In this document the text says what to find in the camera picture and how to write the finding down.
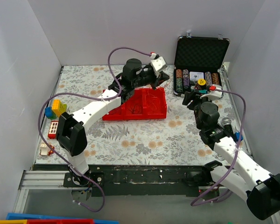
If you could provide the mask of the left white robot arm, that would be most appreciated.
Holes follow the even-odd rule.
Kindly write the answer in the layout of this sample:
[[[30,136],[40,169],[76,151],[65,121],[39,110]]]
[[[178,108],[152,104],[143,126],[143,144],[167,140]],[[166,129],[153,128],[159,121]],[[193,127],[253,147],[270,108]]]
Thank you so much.
[[[56,139],[65,149],[70,169],[75,173],[74,181],[84,187],[90,181],[90,175],[84,150],[87,147],[86,131],[100,118],[113,109],[120,107],[129,100],[136,88],[150,85],[156,89],[160,84],[169,80],[164,70],[167,63],[161,56],[156,56],[146,66],[140,60],[127,60],[120,74],[98,100],[90,102],[82,109],[68,114],[64,112],[58,121]]]

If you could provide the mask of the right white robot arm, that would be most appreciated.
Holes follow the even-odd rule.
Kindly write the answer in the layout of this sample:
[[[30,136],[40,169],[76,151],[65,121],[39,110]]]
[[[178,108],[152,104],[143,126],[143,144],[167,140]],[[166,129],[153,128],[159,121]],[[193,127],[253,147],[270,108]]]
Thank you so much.
[[[280,211],[280,174],[262,168],[239,147],[240,139],[219,125],[218,106],[214,100],[221,98],[223,90],[212,86],[210,92],[186,92],[183,105],[194,112],[196,127],[204,144],[222,156],[230,167],[213,161],[204,166],[202,181],[206,185],[223,185],[227,191],[222,196],[206,200],[218,203],[234,193],[244,200],[251,213],[265,220]]]

